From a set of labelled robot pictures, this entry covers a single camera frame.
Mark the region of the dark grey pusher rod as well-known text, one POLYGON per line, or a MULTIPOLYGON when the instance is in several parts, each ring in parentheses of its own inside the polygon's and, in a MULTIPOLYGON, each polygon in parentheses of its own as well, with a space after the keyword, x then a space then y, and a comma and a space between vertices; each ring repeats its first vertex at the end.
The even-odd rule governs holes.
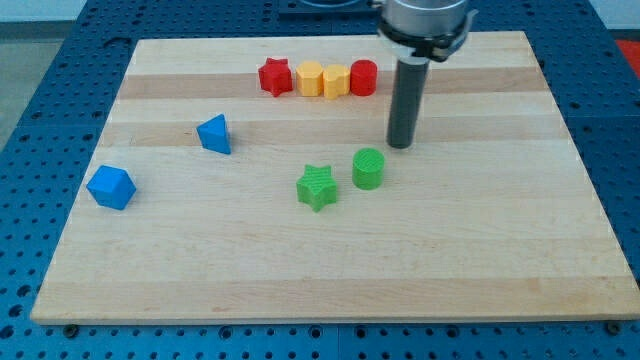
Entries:
POLYGON ((428 69, 429 62, 397 61, 386 134, 393 148, 406 149, 413 143, 428 69))

